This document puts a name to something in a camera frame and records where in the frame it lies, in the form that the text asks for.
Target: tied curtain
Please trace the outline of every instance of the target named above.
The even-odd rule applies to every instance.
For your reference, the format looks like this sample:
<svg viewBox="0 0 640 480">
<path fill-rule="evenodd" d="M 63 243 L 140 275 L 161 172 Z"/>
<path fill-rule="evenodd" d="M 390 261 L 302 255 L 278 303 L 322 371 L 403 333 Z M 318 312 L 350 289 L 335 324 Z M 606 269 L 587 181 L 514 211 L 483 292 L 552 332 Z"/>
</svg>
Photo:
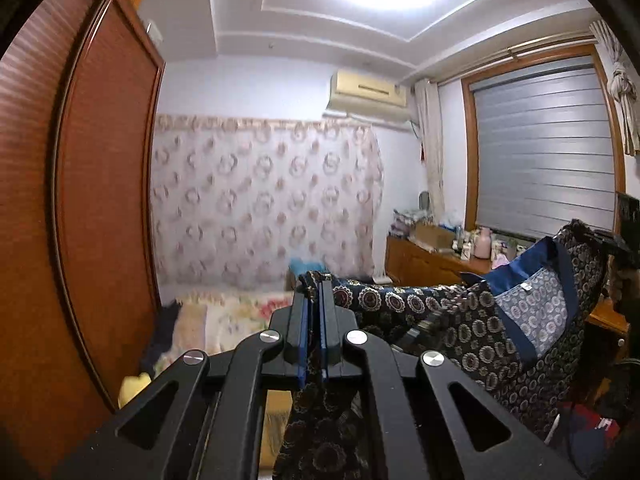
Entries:
<svg viewBox="0 0 640 480">
<path fill-rule="evenodd" d="M 156 118 L 151 203 L 160 283 L 282 288 L 293 257 L 373 272 L 383 168 L 371 127 Z"/>
<path fill-rule="evenodd" d="M 623 64 L 625 51 L 607 23 L 598 20 L 591 23 L 589 29 L 598 43 L 604 46 L 613 63 L 613 72 L 609 75 L 607 90 L 622 108 L 622 138 L 624 139 L 625 154 L 640 155 L 640 134 L 634 111 L 638 95 L 636 86 L 629 78 Z"/>
<path fill-rule="evenodd" d="M 442 115 L 437 83 L 427 79 L 418 81 L 415 84 L 415 102 L 422 132 L 431 212 L 434 223 L 438 225 L 444 219 L 445 203 L 442 183 Z"/>
</svg>

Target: floral wall covering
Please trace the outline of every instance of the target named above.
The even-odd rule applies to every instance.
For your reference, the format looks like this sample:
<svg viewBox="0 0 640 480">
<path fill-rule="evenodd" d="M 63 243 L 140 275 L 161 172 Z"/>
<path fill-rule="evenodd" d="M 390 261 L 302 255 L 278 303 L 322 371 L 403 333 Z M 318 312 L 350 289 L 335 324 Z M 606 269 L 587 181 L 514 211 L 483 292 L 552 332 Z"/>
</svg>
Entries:
<svg viewBox="0 0 640 480">
<path fill-rule="evenodd" d="M 160 283 L 260 288 L 294 256 L 372 273 L 383 169 L 369 126 L 159 114 L 152 153 Z"/>
</svg>

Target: pink bottle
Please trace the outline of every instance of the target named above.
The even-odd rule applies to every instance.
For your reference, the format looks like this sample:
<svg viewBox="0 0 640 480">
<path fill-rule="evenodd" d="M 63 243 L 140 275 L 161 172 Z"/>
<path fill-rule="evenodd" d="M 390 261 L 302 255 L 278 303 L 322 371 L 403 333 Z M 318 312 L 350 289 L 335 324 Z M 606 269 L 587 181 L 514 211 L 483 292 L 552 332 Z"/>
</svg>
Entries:
<svg viewBox="0 0 640 480">
<path fill-rule="evenodd" d="M 488 227 L 480 228 L 480 234 L 476 238 L 476 248 L 474 250 L 476 258 L 487 260 L 491 257 L 491 229 Z"/>
</svg>

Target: window blind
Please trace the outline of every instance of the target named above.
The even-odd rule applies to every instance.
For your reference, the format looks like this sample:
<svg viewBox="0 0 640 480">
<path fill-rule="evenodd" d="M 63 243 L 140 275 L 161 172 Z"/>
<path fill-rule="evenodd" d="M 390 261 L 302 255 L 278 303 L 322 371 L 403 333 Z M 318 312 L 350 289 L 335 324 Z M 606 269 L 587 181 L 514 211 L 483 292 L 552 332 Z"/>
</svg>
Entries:
<svg viewBox="0 0 640 480">
<path fill-rule="evenodd" d="M 590 56 L 523 68 L 470 89 L 478 120 L 478 225 L 538 238 L 572 218 L 613 228 L 609 117 Z"/>
</svg>

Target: wooden wardrobe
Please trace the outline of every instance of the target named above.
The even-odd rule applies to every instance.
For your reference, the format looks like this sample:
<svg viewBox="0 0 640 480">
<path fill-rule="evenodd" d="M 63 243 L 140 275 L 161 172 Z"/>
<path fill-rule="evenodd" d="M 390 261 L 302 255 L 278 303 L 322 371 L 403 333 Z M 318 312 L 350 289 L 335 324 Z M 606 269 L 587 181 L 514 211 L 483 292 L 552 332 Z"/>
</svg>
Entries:
<svg viewBox="0 0 640 480">
<path fill-rule="evenodd" d="M 47 478 L 137 374 L 164 62 L 129 0 L 0 0 L 0 477 Z"/>
</svg>

